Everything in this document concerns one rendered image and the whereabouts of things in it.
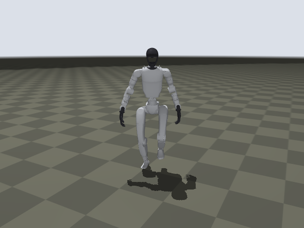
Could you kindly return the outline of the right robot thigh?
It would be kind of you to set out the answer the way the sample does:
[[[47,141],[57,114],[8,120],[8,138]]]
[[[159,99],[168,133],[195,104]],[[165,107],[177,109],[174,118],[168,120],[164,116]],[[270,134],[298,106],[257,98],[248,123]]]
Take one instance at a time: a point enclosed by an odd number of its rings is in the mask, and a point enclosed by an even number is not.
[[[147,138],[145,137],[145,116],[146,106],[140,107],[136,111],[136,130],[138,143],[146,146]]]

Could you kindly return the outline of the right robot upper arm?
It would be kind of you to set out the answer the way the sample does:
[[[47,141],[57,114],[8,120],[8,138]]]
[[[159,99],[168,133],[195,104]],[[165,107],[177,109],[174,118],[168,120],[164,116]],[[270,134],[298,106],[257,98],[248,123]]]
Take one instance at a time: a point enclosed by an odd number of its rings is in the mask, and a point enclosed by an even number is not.
[[[134,88],[134,86],[135,86],[135,84],[138,80],[137,78],[140,77],[141,75],[142,75],[142,69],[137,69],[133,72],[133,75],[132,75],[132,77],[130,79],[130,82],[129,82],[129,86],[128,86],[129,89],[127,91],[127,94],[132,95],[134,93],[133,88]]]

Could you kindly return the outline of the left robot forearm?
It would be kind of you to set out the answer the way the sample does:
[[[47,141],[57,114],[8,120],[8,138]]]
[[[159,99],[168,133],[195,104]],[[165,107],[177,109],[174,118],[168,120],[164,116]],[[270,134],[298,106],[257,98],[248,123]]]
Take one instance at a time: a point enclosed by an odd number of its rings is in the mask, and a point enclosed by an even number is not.
[[[173,93],[173,94],[171,95],[171,97],[172,97],[172,99],[173,99],[173,103],[174,103],[174,105],[175,105],[175,109],[177,109],[177,108],[176,108],[177,105],[179,105],[180,108],[181,108],[181,105],[179,104],[180,102],[179,102],[179,99],[178,99],[178,96],[177,96],[178,94],[177,94],[177,91],[176,91],[175,86],[174,86],[174,89],[175,89],[175,93]]]

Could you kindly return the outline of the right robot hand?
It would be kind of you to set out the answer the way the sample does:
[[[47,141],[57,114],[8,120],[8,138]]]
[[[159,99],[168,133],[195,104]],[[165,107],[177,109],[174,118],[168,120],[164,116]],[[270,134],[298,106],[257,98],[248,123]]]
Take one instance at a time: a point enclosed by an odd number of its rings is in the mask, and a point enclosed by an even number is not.
[[[124,121],[123,121],[123,113],[125,113],[124,110],[125,110],[125,108],[121,107],[121,110],[119,112],[120,112],[120,124],[125,127],[125,125],[123,124],[124,123]]]

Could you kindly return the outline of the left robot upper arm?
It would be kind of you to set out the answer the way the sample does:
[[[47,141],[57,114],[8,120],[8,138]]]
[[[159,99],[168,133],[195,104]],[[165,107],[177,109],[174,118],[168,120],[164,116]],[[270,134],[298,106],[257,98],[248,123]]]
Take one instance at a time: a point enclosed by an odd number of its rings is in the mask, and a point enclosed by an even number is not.
[[[167,69],[167,68],[162,68],[162,71],[163,71],[163,76],[165,77],[166,82],[169,86],[168,87],[169,93],[175,92],[175,89],[174,89],[174,86],[173,86],[173,79],[172,79],[172,75],[170,73],[170,70]]]

